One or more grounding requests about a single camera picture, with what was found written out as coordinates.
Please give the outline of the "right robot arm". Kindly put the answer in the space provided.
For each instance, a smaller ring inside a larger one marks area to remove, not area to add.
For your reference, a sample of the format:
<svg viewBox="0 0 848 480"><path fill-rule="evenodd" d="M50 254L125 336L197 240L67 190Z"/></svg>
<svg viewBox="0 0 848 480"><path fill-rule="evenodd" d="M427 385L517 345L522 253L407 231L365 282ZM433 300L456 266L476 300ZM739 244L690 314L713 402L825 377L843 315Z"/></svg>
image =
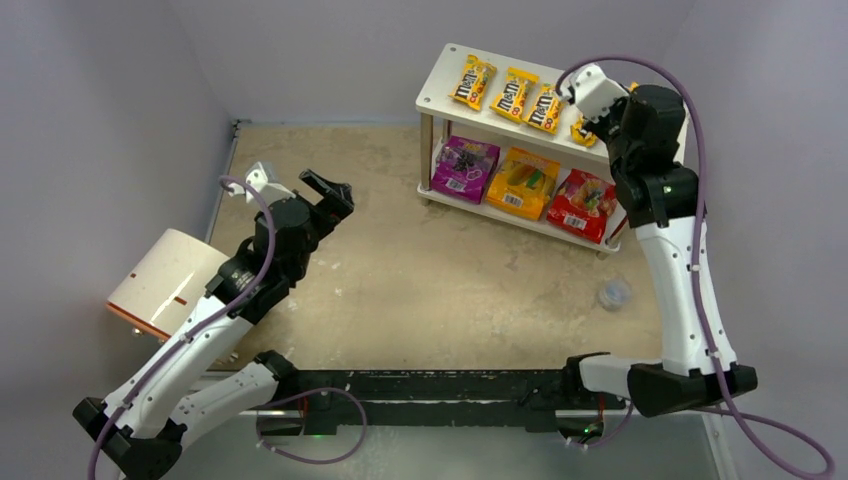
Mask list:
<svg viewBox="0 0 848 480"><path fill-rule="evenodd" d="M662 86L627 91L614 81L578 80L573 104L608 152L619 204L648 261L662 321L662 356L633 360L600 352L571 357L579 392L632 402L645 417L716 405L758 386L738 363L712 288L698 174L676 161L686 109Z"/></svg>

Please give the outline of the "red candy bag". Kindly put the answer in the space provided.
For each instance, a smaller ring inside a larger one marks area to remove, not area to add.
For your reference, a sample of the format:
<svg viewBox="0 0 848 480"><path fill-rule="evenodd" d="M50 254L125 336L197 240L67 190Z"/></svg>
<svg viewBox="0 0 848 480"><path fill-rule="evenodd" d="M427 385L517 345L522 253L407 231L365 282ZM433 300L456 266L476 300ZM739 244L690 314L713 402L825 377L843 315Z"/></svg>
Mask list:
<svg viewBox="0 0 848 480"><path fill-rule="evenodd" d="M572 235L600 244L608 219L617 205L612 183L591 173L572 169L557 189L546 220Z"/></svg>

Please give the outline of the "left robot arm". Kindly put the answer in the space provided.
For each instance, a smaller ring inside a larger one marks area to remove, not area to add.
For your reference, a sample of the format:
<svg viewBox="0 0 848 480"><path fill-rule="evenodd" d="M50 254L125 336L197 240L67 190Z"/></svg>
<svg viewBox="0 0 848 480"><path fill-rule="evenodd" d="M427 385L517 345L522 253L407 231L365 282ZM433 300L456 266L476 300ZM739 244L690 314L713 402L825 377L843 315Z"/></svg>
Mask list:
<svg viewBox="0 0 848 480"><path fill-rule="evenodd" d="M320 242L354 211L349 184L312 170L300 178L317 202L284 187L263 164L243 179L221 177L228 194L256 207L252 235L227 255L169 229L109 296L109 310L160 347L116 390L74 408L95 443L90 472L106 456L127 479L159 479L221 423L293 393L295 367L273 351L209 387L195 383L291 293Z"/></svg>

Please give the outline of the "orange candy bag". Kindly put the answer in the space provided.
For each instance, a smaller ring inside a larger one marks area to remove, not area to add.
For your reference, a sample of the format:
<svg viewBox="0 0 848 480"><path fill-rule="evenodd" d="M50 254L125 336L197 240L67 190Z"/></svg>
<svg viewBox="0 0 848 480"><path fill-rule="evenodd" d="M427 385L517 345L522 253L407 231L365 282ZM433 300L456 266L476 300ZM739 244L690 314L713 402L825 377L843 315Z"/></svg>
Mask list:
<svg viewBox="0 0 848 480"><path fill-rule="evenodd" d="M557 161L511 147L489 184L485 201L511 215L537 221L551 201L560 169Z"/></svg>

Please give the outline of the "purple candy bag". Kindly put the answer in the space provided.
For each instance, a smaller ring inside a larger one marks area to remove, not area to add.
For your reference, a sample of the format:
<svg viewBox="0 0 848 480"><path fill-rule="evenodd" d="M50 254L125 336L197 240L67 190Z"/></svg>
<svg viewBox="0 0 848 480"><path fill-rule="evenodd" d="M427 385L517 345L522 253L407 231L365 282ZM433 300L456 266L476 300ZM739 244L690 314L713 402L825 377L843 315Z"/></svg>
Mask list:
<svg viewBox="0 0 848 480"><path fill-rule="evenodd" d="M479 205L499 157L497 145L451 136L436 157L430 187Z"/></svg>

